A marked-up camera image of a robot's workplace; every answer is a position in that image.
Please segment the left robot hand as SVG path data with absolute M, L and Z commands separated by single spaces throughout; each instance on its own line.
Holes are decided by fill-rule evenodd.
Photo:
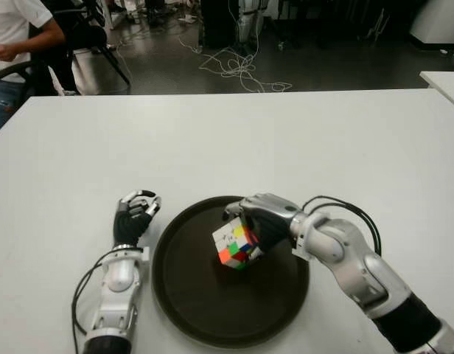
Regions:
M 113 220 L 113 245 L 137 247 L 161 208 L 161 197 L 149 190 L 134 190 L 118 201 Z

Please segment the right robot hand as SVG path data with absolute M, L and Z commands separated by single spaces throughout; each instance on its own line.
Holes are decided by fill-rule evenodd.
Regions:
M 304 216 L 299 206 L 271 193 L 244 197 L 228 204 L 223 211 L 223 220 L 240 217 L 257 237 L 257 245 L 246 260 L 249 265 L 283 240 L 295 247 L 298 235 L 292 231 L 292 224 Z

